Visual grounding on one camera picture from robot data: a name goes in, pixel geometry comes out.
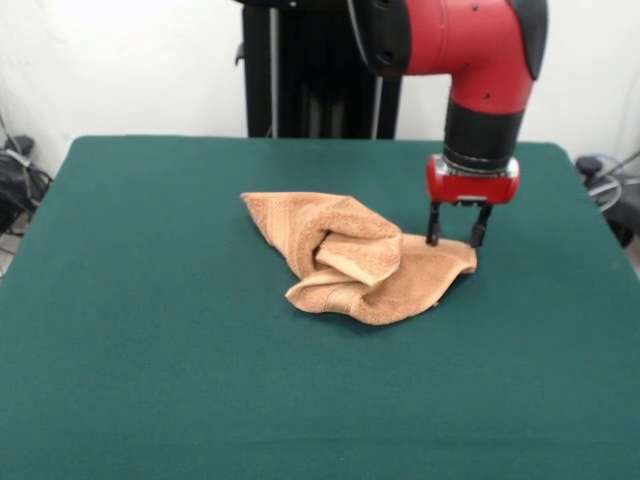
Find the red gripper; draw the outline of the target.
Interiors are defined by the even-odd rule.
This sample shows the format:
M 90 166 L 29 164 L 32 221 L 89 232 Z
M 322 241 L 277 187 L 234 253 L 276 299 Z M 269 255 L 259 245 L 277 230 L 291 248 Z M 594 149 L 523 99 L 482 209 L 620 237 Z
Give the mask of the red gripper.
M 426 166 L 426 185 L 431 197 L 426 242 L 437 246 L 440 239 L 441 203 L 487 203 L 481 206 L 470 238 L 472 248 L 483 245 L 493 206 L 513 200 L 520 185 L 520 163 L 511 158 L 497 174 L 473 174 L 451 167 L 443 155 L 431 155 Z

